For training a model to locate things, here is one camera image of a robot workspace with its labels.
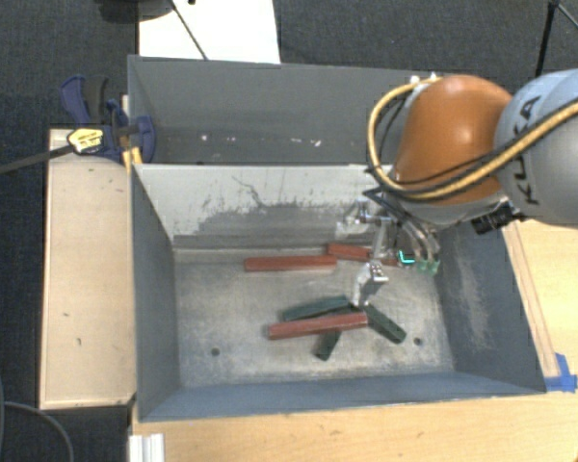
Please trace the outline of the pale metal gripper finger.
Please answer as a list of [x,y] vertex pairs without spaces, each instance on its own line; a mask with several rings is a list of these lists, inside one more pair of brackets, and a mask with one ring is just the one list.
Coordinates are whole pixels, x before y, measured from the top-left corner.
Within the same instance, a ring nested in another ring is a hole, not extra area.
[[368,279],[364,284],[364,305],[379,291],[379,289],[389,282],[388,276],[384,273],[381,264],[369,263]]
[[365,300],[366,288],[371,282],[371,266],[365,263],[355,274],[352,286],[351,303],[359,308]]

